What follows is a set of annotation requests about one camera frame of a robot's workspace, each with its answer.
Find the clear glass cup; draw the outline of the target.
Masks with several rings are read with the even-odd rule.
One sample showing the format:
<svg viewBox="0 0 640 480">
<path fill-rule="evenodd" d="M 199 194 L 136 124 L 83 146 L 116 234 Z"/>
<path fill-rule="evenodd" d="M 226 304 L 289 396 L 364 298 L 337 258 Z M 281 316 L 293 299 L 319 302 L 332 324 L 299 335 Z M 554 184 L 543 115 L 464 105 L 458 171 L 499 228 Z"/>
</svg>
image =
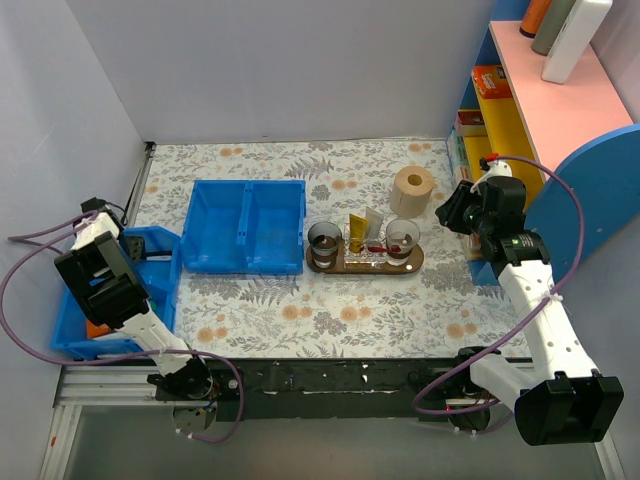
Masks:
<svg viewBox="0 0 640 480">
<path fill-rule="evenodd" d="M 403 265 L 419 240 L 419 227 L 412 220 L 397 218 L 390 221 L 385 231 L 387 263 L 392 266 Z"/>
</svg>

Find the red toothbrush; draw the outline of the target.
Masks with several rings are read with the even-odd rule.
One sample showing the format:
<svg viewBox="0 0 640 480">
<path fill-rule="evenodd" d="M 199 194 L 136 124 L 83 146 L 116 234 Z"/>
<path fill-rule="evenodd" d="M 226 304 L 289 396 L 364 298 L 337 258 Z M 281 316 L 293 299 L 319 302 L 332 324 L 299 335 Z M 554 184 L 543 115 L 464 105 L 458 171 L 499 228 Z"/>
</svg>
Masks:
<svg viewBox="0 0 640 480">
<path fill-rule="evenodd" d="M 399 254 L 401 252 L 401 247 L 399 245 L 396 245 L 396 244 L 383 245 L 380 242 L 369 242 L 367 244 L 367 249 L 372 253 Z"/>
</svg>

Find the white toothpaste tube black cap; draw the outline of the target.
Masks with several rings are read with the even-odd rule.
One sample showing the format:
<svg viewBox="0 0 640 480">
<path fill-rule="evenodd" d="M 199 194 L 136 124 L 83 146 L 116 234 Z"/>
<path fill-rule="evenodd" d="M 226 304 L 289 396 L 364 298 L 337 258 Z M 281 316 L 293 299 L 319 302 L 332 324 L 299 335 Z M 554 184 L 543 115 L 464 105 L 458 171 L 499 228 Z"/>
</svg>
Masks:
<svg viewBox="0 0 640 480">
<path fill-rule="evenodd" d="M 365 219 L 367 221 L 366 242 L 367 245 L 373 245 L 379 241 L 384 216 L 375 209 L 367 207 Z"/>
</svg>

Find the yellow toothpaste tube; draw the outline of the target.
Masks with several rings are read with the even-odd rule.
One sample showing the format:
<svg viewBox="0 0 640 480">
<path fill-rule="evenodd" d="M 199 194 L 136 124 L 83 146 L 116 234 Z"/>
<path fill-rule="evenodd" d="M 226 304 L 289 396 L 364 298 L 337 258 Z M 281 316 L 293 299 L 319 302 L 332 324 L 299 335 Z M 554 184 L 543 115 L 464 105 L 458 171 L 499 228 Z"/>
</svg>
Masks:
<svg viewBox="0 0 640 480">
<path fill-rule="evenodd" d="M 364 248 L 368 229 L 368 221 L 366 218 L 355 214 L 349 215 L 349 250 L 353 253 L 359 253 Z"/>
</svg>

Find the clear acrylic holder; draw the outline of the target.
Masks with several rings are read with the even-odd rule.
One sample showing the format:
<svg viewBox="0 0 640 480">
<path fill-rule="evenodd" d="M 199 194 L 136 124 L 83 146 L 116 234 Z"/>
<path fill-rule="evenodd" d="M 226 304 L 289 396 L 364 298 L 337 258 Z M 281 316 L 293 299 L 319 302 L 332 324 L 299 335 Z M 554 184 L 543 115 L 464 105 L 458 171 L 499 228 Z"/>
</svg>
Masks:
<svg viewBox="0 0 640 480">
<path fill-rule="evenodd" d="M 384 247 L 382 237 L 366 238 L 358 252 L 351 250 L 351 230 L 350 224 L 346 223 L 343 229 L 344 240 L 344 266 L 346 268 L 366 267 L 371 269 L 381 269 L 386 262 L 386 254 L 372 252 L 370 247 Z"/>
</svg>

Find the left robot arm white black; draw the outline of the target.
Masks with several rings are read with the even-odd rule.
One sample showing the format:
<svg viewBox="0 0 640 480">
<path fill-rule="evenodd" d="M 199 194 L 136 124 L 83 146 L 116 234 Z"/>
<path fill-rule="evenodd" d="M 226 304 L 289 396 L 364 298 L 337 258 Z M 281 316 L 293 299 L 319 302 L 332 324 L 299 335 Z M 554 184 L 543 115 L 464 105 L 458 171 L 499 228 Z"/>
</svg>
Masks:
<svg viewBox="0 0 640 480">
<path fill-rule="evenodd" d="M 107 206 L 88 212 L 74 227 L 72 246 L 54 265 L 87 320 L 134 340 L 158 368 L 154 381 L 169 393 L 193 400 L 209 396 L 214 386 L 209 369 L 153 311 L 138 270 L 140 263 L 170 259 L 173 249 L 125 235 Z"/>
</svg>

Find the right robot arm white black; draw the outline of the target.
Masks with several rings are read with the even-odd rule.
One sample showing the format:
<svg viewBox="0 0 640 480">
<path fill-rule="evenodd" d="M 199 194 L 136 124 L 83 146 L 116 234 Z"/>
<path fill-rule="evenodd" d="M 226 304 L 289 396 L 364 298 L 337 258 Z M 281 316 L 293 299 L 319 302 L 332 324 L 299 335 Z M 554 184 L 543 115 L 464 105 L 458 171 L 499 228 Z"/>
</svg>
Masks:
<svg viewBox="0 0 640 480">
<path fill-rule="evenodd" d="M 492 176 L 479 185 L 461 181 L 436 210 L 442 226 L 479 237 L 496 279 L 526 322 L 522 331 L 534 366 L 526 374 L 492 348 L 457 367 L 453 387 L 469 398 L 487 390 L 513 413 L 531 446 L 597 443 L 622 403 L 623 388 L 617 377 L 600 373 L 553 293 L 550 255 L 525 227 L 525 197 L 521 180 Z"/>
</svg>

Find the brown toilet paper roll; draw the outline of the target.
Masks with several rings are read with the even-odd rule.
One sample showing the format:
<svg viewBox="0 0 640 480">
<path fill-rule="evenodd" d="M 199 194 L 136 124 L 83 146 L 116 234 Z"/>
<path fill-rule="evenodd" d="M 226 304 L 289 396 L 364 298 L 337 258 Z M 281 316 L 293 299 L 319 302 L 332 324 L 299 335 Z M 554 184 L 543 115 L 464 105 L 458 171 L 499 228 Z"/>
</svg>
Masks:
<svg viewBox="0 0 640 480">
<path fill-rule="evenodd" d="M 420 166 L 407 166 L 395 176 L 391 192 L 391 210 L 402 218 L 415 218 L 426 209 L 435 188 L 433 175 Z"/>
</svg>

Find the red box on shelf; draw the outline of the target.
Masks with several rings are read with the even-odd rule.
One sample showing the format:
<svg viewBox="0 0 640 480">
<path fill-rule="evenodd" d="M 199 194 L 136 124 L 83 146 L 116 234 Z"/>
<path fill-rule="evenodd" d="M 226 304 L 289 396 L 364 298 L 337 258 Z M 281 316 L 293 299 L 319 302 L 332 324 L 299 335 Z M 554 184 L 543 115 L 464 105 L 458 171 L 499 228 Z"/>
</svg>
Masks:
<svg viewBox="0 0 640 480">
<path fill-rule="evenodd" d="M 456 133 L 462 137 L 486 136 L 487 129 L 479 109 L 461 109 L 454 121 Z"/>
</svg>

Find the colourful shelf unit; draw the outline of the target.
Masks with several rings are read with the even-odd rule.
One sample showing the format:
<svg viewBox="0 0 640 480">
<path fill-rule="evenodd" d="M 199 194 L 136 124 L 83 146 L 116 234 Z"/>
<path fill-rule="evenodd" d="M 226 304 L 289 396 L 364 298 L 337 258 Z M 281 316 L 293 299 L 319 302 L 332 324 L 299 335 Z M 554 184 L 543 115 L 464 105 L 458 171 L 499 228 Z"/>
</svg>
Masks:
<svg viewBox="0 0 640 480">
<path fill-rule="evenodd" d="M 639 126 L 593 47 L 564 84 L 541 79 L 545 59 L 519 32 L 527 7 L 496 2 L 476 59 L 504 68 L 512 97 L 486 100 L 470 84 L 461 107 L 482 112 L 490 153 L 533 158 L 561 177 L 556 182 L 531 165 L 512 165 L 532 196 L 527 227 L 542 237 L 560 279 L 578 245 L 587 259 L 638 217 Z"/>
</svg>

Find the orange snack box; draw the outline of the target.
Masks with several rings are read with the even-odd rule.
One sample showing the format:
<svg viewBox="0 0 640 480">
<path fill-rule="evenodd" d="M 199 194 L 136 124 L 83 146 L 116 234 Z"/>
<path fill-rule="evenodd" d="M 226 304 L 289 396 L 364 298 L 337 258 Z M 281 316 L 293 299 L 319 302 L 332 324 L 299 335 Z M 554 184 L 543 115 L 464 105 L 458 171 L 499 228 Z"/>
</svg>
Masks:
<svg viewBox="0 0 640 480">
<path fill-rule="evenodd" d="M 481 98 L 486 100 L 511 98 L 504 68 L 498 65 L 475 66 L 471 78 Z"/>
</svg>

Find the orange bottle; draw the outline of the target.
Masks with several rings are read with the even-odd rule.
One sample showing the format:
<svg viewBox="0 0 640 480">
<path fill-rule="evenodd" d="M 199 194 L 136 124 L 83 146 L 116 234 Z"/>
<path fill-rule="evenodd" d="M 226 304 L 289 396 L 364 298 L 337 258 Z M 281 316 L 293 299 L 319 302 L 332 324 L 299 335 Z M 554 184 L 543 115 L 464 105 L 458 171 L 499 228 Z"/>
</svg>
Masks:
<svg viewBox="0 0 640 480">
<path fill-rule="evenodd" d="M 534 38 L 551 3 L 551 0 L 531 0 L 521 21 L 519 32 L 525 37 Z"/>
</svg>

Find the grey bottle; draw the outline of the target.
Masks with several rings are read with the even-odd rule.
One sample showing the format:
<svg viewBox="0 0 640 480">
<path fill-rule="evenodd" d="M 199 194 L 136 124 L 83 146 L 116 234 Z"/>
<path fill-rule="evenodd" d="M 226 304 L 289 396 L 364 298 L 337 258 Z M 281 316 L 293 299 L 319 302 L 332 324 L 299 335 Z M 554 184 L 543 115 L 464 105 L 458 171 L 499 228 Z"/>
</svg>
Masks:
<svg viewBox="0 0 640 480">
<path fill-rule="evenodd" d="M 552 0 L 541 25 L 531 43 L 531 50 L 539 55 L 548 55 L 561 31 L 575 0 Z"/>
</svg>

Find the aluminium rail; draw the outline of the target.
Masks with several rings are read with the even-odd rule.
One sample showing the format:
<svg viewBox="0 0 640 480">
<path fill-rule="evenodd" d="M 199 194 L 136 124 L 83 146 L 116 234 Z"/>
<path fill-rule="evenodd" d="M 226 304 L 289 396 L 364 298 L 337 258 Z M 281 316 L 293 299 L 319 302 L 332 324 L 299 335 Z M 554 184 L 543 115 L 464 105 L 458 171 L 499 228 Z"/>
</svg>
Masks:
<svg viewBox="0 0 640 480">
<path fill-rule="evenodd" d="M 71 367 L 45 478 L 605 479 L 596 447 L 530 447 L 502 411 L 472 421 L 329 418 L 220 421 L 148 382 L 147 363 Z"/>
</svg>

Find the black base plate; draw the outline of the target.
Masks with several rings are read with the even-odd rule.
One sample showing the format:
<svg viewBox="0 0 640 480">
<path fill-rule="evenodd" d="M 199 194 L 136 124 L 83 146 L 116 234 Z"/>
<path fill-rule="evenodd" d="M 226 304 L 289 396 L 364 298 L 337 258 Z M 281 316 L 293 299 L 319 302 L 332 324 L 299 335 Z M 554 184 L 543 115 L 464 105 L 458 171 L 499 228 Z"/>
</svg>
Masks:
<svg viewBox="0 0 640 480">
<path fill-rule="evenodd" d="M 234 359 L 242 377 L 208 360 L 214 379 L 217 419 L 244 420 L 408 418 L 428 383 L 451 369 L 440 359 Z"/>
</svg>

